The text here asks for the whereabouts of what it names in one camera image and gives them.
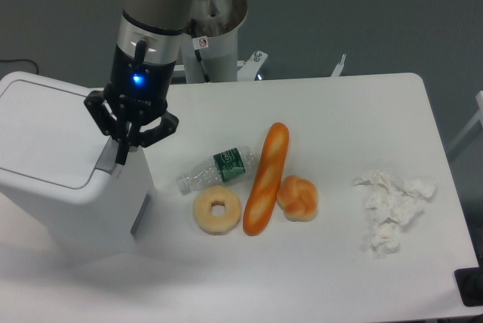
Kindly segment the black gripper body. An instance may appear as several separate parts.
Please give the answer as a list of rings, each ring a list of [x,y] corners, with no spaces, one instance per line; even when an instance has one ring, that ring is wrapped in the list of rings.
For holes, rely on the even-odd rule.
[[[121,106],[129,122],[143,114],[142,123],[149,124],[167,110],[167,94],[176,63],[136,63],[133,57],[116,48],[104,98],[115,116]]]

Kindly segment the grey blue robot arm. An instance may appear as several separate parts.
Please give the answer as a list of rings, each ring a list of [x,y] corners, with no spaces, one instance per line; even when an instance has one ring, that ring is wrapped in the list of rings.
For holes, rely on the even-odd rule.
[[[117,145],[117,164],[176,131],[166,97],[178,58],[188,82],[237,79],[238,28],[247,11],[247,0],[125,0],[109,82],[85,98]]]

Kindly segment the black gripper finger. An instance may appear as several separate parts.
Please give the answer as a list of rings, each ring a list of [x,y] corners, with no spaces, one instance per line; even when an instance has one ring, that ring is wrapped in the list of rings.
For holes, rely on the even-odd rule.
[[[160,116],[157,127],[142,131],[143,123],[147,121],[148,112],[139,110],[134,113],[131,121],[128,121],[126,110],[122,110],[115,122],[114,140],[118,143],[115,155],[117,165],[125,165],[128,153],[137,147],[148,147],[166,137],[171,136],[177,130],[179,119],[165,112]]]
[[[102,91],[91,91],[84,99],[84,105],[92,119],[105,136],[119,140],[118,121],[110,110]]]

